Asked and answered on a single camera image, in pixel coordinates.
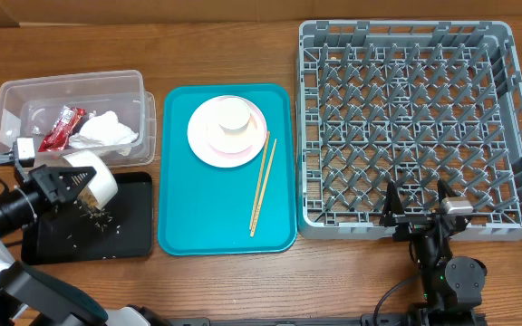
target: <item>crumpled paper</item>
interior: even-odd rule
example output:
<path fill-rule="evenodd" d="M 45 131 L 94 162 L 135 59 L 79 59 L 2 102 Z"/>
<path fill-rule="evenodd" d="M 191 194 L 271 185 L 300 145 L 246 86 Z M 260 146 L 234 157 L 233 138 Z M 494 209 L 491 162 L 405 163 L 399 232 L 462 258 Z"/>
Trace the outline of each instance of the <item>crumpled paper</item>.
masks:
<path fill-rule="evenodd" d="M 128 126 L 118 122 L 118 116 L 113 111 L 107 111 L 101 116 L 87 120 L 80 132 L 70 137 L 69 145 L 73 149 L 88 149 L 99 146 L 130 144 L 138 138 L 138 133 Z M 128 156 L 131 148 L 119 149 L 118 153 Z"/>

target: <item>white plate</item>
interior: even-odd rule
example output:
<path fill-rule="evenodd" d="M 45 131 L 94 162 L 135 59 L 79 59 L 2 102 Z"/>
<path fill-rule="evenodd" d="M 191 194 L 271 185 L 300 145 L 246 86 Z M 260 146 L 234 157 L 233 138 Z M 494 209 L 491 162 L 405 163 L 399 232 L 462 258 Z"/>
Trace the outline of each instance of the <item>white plate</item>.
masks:
<path fill-rule="evenodd" d="M 255 136 L 251 138 L 251 146 L 238 153 L 223 153 L 213 148 L 208 142 L 208 125 L 215 113 L 215 108 L 224 99 L 239 98 L 243 100 L 251 110 L 251 117 L 255 119 L 257 126 Z M 238 96 L 223 95 L 202 103 L 192 114 L 188 121 L 188 144 L 193 153 L 203 162 L 217 168 L 234 168 L 241 166 L 253 159 L 263 146 L 267 136 L 267 123 L 261 110 L 251 101 Z"/>

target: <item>teal tray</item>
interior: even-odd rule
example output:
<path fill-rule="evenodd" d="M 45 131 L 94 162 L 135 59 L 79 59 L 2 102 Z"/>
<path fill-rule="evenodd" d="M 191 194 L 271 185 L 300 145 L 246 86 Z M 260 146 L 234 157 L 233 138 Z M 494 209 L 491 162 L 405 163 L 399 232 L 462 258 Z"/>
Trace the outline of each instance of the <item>teal tray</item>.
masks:
<path fill-rule="evenodd" d="M 277 147 L 255 237 L 249 236 L 262 152 L 237 168 L 215 168 L 189 147 L 187 126 L 203 102 L 220 95 L 248 99 L 263 112 Z M 169 254 L 276 253 L 297 237 L 294 149 L 289 95 L 275 84 L 188 86 L 164 101 L 159 244 Z"/>

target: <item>gray dish rack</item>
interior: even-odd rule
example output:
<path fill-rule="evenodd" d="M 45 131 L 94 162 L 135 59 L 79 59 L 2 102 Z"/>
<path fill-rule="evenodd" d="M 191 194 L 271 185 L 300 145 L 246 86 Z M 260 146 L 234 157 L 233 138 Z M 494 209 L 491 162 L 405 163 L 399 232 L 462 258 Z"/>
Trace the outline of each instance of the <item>gray dish rack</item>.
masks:
<path fill-rule="evenodd" d="M 522 78 L 501 22 L 308 21 L 299 28 L 299 230 L 379 239 L 389 180 L 407 214 L 437 181 L 475 213 L 459 240 L 522 239 Z"/>

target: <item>chopsticks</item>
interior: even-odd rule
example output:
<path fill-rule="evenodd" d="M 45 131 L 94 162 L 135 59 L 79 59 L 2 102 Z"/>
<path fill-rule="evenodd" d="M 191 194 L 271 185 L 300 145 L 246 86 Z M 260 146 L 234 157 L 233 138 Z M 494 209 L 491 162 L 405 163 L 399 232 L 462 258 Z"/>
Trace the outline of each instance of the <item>chopsticks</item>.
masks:
<path fill-rule="evenodd" d="M 259 199 L 259 189 L 261 188 L 261 178 L 263 177 L 263 168 L 265 167 L 265 158 L 267 157 L 267 145 L 269 144 L 270 131 L 267 132 L 265 145 L 263 147 L 263 159 L 261 160 L 261 168 L 259 169 L 259 178 L 257 179 L 257 190 L 255 191 L 255 200 L 253 201 L 253 210 L 251 211 L 251 220 L 249 221 L 249 230 L 253 227 L 253 219 L 257 211 L 257 200 Z"/>
<path fill-rule="evenodd" d="M 269 139 L 269 135 L 267 134 L 266 146 L 267 146 L 268 139 Z M 267 180 L 269 179 L 269 172 L 271 172 L 271 165 L 273 164 L 273 156 L 276 153 L 276 146 L 277 146 L 277 139 L 275 139 L 273 141 L 273 148 L 271 149 L 271 156 L 269 157 L 269 163 L 267 164 L 267 171 L 265 173 L 265 179 L 263 180 L 263 188 L 261 189 L 261 195 L 259 196 L 259 201 L 256 205 L 256 209 L 254 212 L 255 214 L 254 214 L 254 217 L 253 217 L 253 220 L 251 223 L 251 237 L 255 236 L 255 230 L 257 228 L 257 221 L 259 220 L 259 213 L 261 212 L 261 206 L 263 205 L 263 198 L 265 197 Z M 264 154 L 263 155 L 264 157 L 263 157 L 263 162 L 261 164 L 261 172 L 263 172 L 263 167 L 265 165 L 266 148 L 264 149 L 263 154 Z M 258 185 L 259 185 L 260 181 L 261 181 L 261 173 L 259 174 L 259 179 L 257 181 L 257 190 L 258 190 Z"/>

